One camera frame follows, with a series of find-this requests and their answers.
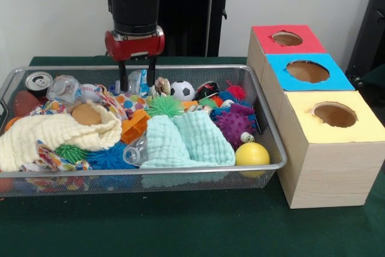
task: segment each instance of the tray rim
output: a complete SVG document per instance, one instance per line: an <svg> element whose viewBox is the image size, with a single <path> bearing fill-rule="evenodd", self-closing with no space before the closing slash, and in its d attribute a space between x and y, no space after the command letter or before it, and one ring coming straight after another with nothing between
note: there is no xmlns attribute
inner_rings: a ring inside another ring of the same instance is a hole
<svg viewBox="0 0 385 257"><path fill-rule="evenodd" d="M146 69L146 65L126 66L127 69ZM219 173L219 172L247 172L262 170L278 170L286 165L288 158L281 136L278 132L276 123L267 104L262 87L259 84L255 71L244 64L194 64L194 65L158 65L156 69L242 69L250 74L257 97L260 100L265 118L270 129L270 133L277 145L281 155L281 161L277 164L262 166L219 166L219 167L188 167L188 168L159 168L159 169L138 169L138 170L88 170L88 171L57 171L57 172L1 172L1 178L44 178L44 177L61 177L61 176L111 176L111 175L164 175L164 174L189 174L189 173ZM118 70L117 66L27 66L13 69L3 82L0 88L0 100L8 90L14 76L19 72L39 70Z"/></svg>

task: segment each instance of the yellow box top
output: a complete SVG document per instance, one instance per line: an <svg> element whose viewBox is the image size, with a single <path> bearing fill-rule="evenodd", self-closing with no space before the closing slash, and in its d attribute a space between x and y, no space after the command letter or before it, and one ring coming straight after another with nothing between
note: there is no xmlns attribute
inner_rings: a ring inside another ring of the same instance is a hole
<svg viewBox="0 0 385 257"><path fill-rule="evenodd" d="M385 128L357 91L287 92L309 143L385 141Z"/></svg>

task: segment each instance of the stacked wooden boxes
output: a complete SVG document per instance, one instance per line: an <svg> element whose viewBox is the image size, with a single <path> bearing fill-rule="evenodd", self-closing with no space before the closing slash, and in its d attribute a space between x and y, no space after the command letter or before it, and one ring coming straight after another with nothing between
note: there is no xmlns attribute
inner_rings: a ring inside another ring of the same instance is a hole
<svg viewBox="0 0 385 257"><path fill-rule="evenodd" d="M288 153L290 208L363 205L385 159L385 128L305 25L255 26L247 64Z"/></svg>

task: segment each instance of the table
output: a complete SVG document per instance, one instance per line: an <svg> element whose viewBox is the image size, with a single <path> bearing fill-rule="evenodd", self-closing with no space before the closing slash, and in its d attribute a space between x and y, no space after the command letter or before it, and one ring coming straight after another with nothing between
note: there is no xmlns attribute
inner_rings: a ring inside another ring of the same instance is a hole
<svg viewBox="0 0 385 257"><path fill-rule="evenodd" d="M106 64L105 57L31 65ZM162 58L245 63L245 58ZM8 198L1 256L384 256L385 174L365 206L290 210L275 175L264 189Z"/></svg>

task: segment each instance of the red box top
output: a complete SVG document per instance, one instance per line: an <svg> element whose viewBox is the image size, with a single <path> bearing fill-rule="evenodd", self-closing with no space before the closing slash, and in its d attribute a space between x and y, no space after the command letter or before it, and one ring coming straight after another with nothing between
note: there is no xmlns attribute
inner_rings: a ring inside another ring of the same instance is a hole
<svg viewBox="0 0 385 257"><path fill-rule="evenodd" d="M307 25L253 26L265 54L325 54L326 50Z"/></svg>

